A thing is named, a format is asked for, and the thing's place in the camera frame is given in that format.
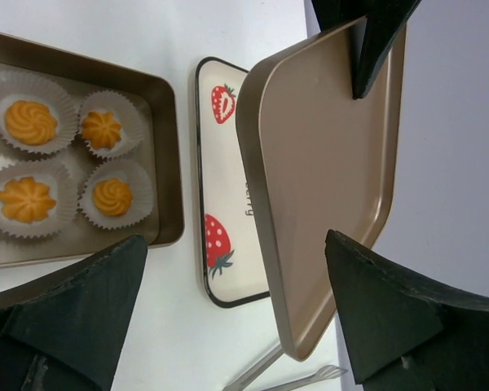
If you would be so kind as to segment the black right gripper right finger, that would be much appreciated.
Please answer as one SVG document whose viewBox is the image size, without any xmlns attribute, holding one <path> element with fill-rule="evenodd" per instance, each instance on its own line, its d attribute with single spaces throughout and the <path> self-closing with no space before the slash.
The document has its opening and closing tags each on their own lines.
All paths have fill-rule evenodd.
<svg viewBox="0 0 489 391">
<path fill-rule="evenodd" d="M 338 231 L 325 255 L 355 383 L 489 390 L 489 297 L 394 263 Z"/>
</svg>

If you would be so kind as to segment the gold square tin box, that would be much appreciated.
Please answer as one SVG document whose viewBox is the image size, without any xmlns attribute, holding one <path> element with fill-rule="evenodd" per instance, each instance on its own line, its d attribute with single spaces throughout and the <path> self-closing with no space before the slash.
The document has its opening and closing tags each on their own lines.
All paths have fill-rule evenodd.
<svg viewBox="0 0 489 391">
<path fill-rule="evenodd" d="M 24 152 L 0 138 L 0 169 L 20 162 L 58 161 L 77 184 L 79 201 L 90 173 L 109 161 L 93 156 L 79 136 L 80 106 L 90 93 L 113 90 L 133 103 L 146 128 L 145 139 L 132 152 L 116 159 L 134 160 L 148 172 L 155 208 L 141 222 L 110 231 L 90 223 L 77 202 L 73 222 L 54 235 L 16 239 L 0 233 L 0 268 L 95 253 L 131 235 L 142 236 L 149 246 L 170 245 L 180 238 L 184 213 L 178 128 L 174 91 L 166 80 L 0 33 L 0 72 L 5 70 L 31 72 L 61 85 L 77 109 L 77 134 L 65 149 L 52 155 Z"/>
</svg>

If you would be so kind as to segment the silver metal tongs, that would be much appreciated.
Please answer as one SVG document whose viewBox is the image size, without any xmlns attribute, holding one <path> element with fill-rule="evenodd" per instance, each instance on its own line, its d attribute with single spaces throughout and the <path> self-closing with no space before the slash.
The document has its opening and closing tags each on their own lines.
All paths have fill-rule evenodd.
<svg viewBox="0 0 489 391">
<path fill-rule="evenodd" d="M 347 369 L 324 364 L 310 371 L 305 364 L 299 365 L 288 358 L 280 344 L 273 346 L 222 390 L 299 390 L 304 387 L 336 380 L 345 375 Z"/>
</svg>

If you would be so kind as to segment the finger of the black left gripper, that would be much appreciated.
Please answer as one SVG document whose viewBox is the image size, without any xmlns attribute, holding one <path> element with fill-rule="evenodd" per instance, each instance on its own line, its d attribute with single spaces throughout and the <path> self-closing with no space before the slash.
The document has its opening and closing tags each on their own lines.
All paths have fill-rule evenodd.
<svg viewBox="0 0 489 391">
<path fill-rule="evenodd" d="M 350 34 L 353 50 L 352 96 L 365 98 L 374 84 L 394 41 L 417 9 L 420 0 L 313 1 L 321 31 L 365 18 Z"/>
</svg>

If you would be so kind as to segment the orange swirl cookie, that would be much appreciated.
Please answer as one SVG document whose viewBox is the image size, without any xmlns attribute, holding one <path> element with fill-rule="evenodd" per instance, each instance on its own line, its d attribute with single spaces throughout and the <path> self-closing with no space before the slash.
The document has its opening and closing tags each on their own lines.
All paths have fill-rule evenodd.
<svg viewBox="0 0 489 391">
<path fill-rule="evenodd" d="M 37 182 L 34 177 L 12 179 L 0 190 L 2 215 L 24 224 L 41 222 L 49 217 L 49 212 L 56 206 L 50 192 L 50 186 Z"/>
<path fill-rule="evenodd" d="M 133 192 L 127 182 L 119 178 L 109 178 L 95 184 L 92 200 L 104 216 L 120 217 L 129 211 Z"/>
<path fill-rule="evenodd" d="M 121 128 L 113 112 L 91 111 L 81 123 L 81 135 L 94 150 L 111 150 L 121 141 Z"/>
<path fill-rule="evenodd" d="M 58 121 L 50 109 L 39 102 L 15 101 L 4 114 L 8 134 L 28 146 L 40 146 L 56 137 Z"/>
</svg>

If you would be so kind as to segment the strawberry print tray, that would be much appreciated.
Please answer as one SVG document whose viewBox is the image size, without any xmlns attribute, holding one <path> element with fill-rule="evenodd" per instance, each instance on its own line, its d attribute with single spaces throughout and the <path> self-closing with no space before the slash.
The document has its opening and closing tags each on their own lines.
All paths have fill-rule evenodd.
<svg viewBox="0 0 489 391">
<path fill-rule="evenodd" d="M 202 275 L 210 300 L 224 309 L 270 295 L 236 133 L 246 75 L 216 57 L 202 59 L 195 73 Z"/>
</svg>

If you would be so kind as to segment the gold tin lid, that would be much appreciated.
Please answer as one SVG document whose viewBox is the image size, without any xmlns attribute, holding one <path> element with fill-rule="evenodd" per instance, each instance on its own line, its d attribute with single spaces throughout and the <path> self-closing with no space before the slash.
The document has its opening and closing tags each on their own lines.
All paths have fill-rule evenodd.
<svg viewBox="0 0 489 391">
<path fill-rule="evenodd" d="M 325 240 L 370 247 L 390 213 L 406 34 L 368 95 L 352 96 L 350 47 L 362 20 L 277 52 L 245 77 L 236 133 L 282 350 L 306 360 L 337 307 Z"/>
</svg>

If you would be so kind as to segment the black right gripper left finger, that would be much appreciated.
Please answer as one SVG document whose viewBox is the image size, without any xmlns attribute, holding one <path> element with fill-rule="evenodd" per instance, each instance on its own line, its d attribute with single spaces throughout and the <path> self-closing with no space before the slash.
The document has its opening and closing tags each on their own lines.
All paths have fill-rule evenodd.
<svg viewBox="0 0 489 391">
<path fill-rule="evenodd" d="M 0 390 L 109 390 L 147 254 L 131 236 L 0 292 Z"/>
</svg>

